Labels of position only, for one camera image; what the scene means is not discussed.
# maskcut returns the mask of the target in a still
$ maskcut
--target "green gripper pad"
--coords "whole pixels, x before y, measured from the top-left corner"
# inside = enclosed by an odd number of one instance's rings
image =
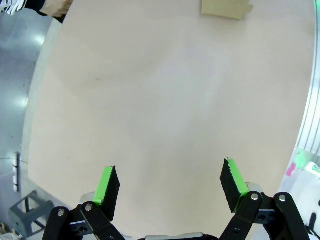
[[[232,213],[236,213],[241,198],[247,195],[249,188],[234,159],[224,160],[220,180],[230,210]]]
[[[119,188],[120,182],[115,166],[105,167],[93,202],[100,207],[110,222],[114,219]]]

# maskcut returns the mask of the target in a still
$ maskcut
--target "silver screw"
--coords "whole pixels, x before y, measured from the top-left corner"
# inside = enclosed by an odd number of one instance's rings
[[[259,199],[259,196],[256,193],[254,193],[251,195],[251,199],[256,201]]]
[[[65,210],[59,209],[58,216],[61,217],[63,214],[65,214]]]
[[[281,202],[285,202],[285,201],[286,201],[286,196],[280,195],[280,196],[279,196],[279,200],[280,200]]]
[[[88,203],[88,204],[85,206],[85,210],[86,210],[87,212],[89,212],[89,211],[91,211],[91,209],[92,209],[92,205]]]

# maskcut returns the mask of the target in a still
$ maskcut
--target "striped fabric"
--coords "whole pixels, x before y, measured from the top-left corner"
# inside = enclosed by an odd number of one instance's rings
[[[0,12],[13,15],[26,6],[27,0],[0,0]]]

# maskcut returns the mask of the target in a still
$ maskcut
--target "green strip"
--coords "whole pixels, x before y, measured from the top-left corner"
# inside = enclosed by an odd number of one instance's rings
[[[239,190],[239,193],[241,194],[241,196],[247,195],[247,193],[249,192],[249,188],[248,188],[244,178],[242,177],[235,160],[228,159],[227,161],[229,163],[230,171],[231,171],[232,177],[234,179],[235,185],[237,186],[237,188]]]
[[[113,171],[112,166],[106,166],[103,170],[102,177],[100,178],[98,188],[96,189],[94,197],[93,197],[93,202],[95,204],[97,204],[98,206],[101,206],[102,202],[105,199],[112,171]]]

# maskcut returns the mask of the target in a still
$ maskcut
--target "white table surface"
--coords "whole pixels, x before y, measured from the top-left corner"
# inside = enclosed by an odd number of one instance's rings
[[[225,157],[272,196],[305,109],[314,8],[251,3],[237,21],[200,0],[76,0],[33,105],[30,178],[75,207],[116,165],[114,224],[134,237],[219,236]]]

